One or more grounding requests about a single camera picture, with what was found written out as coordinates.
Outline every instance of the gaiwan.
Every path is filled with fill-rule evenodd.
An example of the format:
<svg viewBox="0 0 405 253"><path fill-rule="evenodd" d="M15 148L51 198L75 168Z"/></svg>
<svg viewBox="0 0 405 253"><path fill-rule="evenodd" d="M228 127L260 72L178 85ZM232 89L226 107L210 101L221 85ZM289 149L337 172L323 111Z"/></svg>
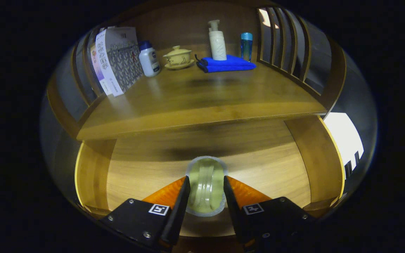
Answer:
<svg viewBox="0 0 405 253"><path fill-rule="evenodd" d="M225 208L223 184L227 175L226 164L212 156L197 157L188 165L186 175L190 179L190 196L187 213L209 217Z"/></svg>
<svg viewBox="0 0 405 253"><path fill-rule="evenodd" d="M173 51L164 55L170 66L178 66L190 63L190 53L192 50L180 49L180 45L174 46Z"/></svg>

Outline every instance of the white bottle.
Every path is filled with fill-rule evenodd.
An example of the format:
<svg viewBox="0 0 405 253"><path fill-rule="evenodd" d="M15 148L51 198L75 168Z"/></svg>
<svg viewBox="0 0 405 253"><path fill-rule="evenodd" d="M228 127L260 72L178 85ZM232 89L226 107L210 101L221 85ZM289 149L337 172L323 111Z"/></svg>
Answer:
<svg viewBox="0 0 405 253"><path fill-rule="evenodd" d="M160 72L159 61L157 60L156 50L153 48L149 40L139 43L140 48L140 64L142 65L143 72L147 77L153 77Z"/></svg>
<svg viewBox="0 0 405 253"><path fill-rule="evenodd" d="M209 39L210 48L212 49L212 59L217 61L226 61L226 45L223 32L218 30L220 20L209 21Z"/></svg>

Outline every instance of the saucer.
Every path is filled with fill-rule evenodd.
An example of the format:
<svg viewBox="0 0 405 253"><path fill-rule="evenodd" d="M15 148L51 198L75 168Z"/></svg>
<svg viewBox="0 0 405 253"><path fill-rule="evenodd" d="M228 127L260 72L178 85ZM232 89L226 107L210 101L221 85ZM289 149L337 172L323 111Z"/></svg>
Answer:
<svg viewBox="0 0 405 253"><path fill-rule="evenodd" d="M189 63L187 64L180 64L180 65L175 65L175 66L170 66L170 64L165 64L165 67L167 69L183 69L185 67L190 66L191 64L193 64L195 62L195 60L191 59Z"/></svg>

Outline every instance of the white pump bottle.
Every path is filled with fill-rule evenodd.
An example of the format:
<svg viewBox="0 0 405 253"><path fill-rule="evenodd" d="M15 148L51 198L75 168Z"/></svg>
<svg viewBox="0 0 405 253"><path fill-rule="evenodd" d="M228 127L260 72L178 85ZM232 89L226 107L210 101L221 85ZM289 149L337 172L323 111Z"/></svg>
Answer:
<svg viewBox="0 0 405 253"><path fill-rule="evenodd" d="M220 20L209 21L209 39L210 48L212 49L212 58L217 61L226 61L226 45L223 32L218 30Z"/></svg>

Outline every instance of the folded blue cloth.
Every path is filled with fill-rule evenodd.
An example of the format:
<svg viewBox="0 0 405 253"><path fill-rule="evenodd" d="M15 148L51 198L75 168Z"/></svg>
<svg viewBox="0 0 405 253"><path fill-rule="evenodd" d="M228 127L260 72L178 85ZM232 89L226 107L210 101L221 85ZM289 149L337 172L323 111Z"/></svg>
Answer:
<svg viewBox="0 0 405 253"><path fill-rule="evenodd" d="M254 63L245 61L241 58L227 55L226 61L216 61L210 57L205 57L199 60L197 57L196 65L202 69L205 73L223 72L223 71L240 71L255 69Z"/></svg>

